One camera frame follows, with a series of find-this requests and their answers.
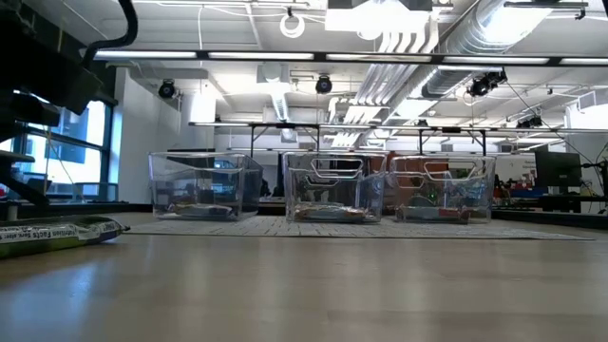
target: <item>gray rug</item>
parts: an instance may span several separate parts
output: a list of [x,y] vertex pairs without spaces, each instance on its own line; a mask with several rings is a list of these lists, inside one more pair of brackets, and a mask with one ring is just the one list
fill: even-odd
[[133,226],[127,233],[227,237],[589,239],[517,228],[524,225],[526,223],[501,220],[471,225],[404,223],[390,218],[383,218],[379,224],[364,225],[289,223],[284,217],[260,216],[239,222],[160,220]]

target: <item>table surface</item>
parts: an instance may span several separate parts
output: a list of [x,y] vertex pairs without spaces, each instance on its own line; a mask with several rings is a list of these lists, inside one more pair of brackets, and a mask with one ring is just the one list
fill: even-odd
[[596,240],[122,236],[3,260],[0,340],[608,340],[607,235],[530,227]]

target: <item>clear plastic bin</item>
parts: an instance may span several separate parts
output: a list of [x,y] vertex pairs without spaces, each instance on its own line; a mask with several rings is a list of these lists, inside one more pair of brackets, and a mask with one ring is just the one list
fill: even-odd
[[487,223],[491,220],[494,157],[395,157],[388,184],[402,221]]
[[287,220],[378,222],[386,156],[354,153],[285,153]]
[[237,220],[257,213],[262,167],[237,153],[151,153],[154,216]]

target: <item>electronic device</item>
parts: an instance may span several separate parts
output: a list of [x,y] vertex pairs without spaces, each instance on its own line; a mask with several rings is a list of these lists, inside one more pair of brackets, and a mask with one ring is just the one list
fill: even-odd
[[163,99],[173,99],[177,95],[174,80],[162,80],[159,96]]
[[473,79],[473,84],[466,92],[472,97],[485,96],[507,80],[504,70],[501,72],[487,72],[483,77]]
[[542,126],[541,117],[538,115],[535,115],[530,119],[518,121],[515,128],[534,128],[534,127],[541,127],[541,126]]
[[320,75],[319,80],[316,81],[316,87],[314,88],[319,94],[328,94],[332,91],[332,81],[329,75]]
[[535,152],[536,186],[580,186],[582,172],[577,153]]

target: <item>black cable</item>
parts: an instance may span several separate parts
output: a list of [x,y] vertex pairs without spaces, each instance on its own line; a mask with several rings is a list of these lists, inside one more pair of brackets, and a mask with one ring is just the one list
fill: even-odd
[[601,152],[603,152],[603,151],[606,149],[606,147],[607,147],[607,146],[608,146],[608,142],[607,142],[607,143],[605,143],[605,144],[604,144],[604,146],[603,146],[603,147],[601,148],[601,150],[599,151],[598,156],[596,157],[596,163],[598,163],[599,156],[601,156]]
[[[584,181],[582,181],[582,182],[580,183],[580,185],[582,185],[582,186],[586,187],[586,188],[587,188],[587,190],[589,190],[589,195],[590,195],[590,196],[596,196],[596,195],[597,195],[597,194],[595,194],[595,195],[594,195],[594,191],[593,191],[593,190],[592,190],[592,189],[589,187],[589,185],[587,185],[587,184],[586,184]],[[589,203],[589,210],[587,210],[587,214],[591,213],[591,207],[592,207],[592,206],[593,206],[593,205],[592,205],[592,203]]]
[[[513,86],[511,86],[511,84],[508,81],[504,82],[507,86],[509,86],[511,88],[511,90],[513,90],[513,92],[515,93],[515,95],[522,101],[522,103],[528,108],[528,110],[533,111],[532,107],[530,107],[524,100],[523,98],[520,96],[520,94],[515,91],[515,89],[513,88]],[[548,125],[540,116],[539,119],[541,119],[541,123],[544,124],[545,126],[547,126],[548,128],[551,128],[550,125]],[[568,142],[566,139],[563,138],[563,136],[560,135],[560,133],[558,132],[553,132],[555,133],[555,135],[558,136],[558,138],[562,139],[564,143],[566,143],[568,146],[570,146],[570,148],[572,148],[573,150],[575,150],[577,153],[579,153],[583,158],[585,158],[589,163],[593,163],[589,158],[587,158],[587,156],[583,155],[580,151],[578,151],[578,149],[573,146],[570,142]],[[601,176],[599,175],[599,171],[596,167],[593,168],[596,171],[596,176],[598,176],[598,181],[599,181],[599,186],[601,187],[601,191],[603,193],[603,188],[604,185],[601,181]]]
[[131,0],[118,0],[118,3],[123,8],[124,16],[126,17],[126,33],[124,36],[117,39],[97,41],[89,44],[88,47],[86,47],[85,57],[83,57],[83,61],[81,62],[81,66],[84,68],[90,67],[97,50],[100,48],[126,47],[133,44],[137,38],[139,23],[137,20],[137,12],[131,3]]

